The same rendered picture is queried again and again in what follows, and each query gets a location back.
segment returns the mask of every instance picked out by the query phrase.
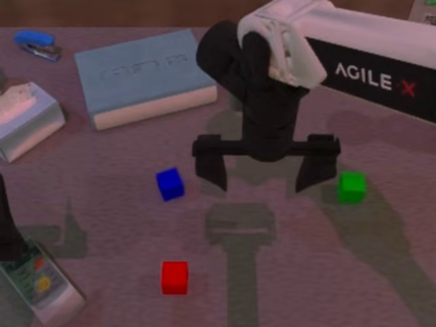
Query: blue cube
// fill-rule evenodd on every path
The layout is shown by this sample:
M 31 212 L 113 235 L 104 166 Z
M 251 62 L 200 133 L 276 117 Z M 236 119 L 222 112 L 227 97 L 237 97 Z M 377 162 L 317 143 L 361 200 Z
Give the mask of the blue cube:
M 157 173 L 156 181 L 165 202 L 185 195 L 185 186 L 177 168 Z

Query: green object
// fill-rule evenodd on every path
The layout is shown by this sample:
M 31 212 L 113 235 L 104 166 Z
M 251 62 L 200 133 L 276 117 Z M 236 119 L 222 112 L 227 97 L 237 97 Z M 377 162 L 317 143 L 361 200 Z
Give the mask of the green object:
M 342 203 L 362 202 L 367 194 L 365 175 L 358 172 L 342 172 L 339 177 L 338 200 Z

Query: blue stapler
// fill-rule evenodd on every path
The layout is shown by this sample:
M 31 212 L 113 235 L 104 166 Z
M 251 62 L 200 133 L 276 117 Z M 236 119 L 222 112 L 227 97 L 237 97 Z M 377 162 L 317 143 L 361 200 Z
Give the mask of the blue stapler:
M 58 61 L 61 58 L 62 48 L 55 46 L 55 37 L 37 31 L 20 31 L 14 36 L 15 43 L 31 54 Z

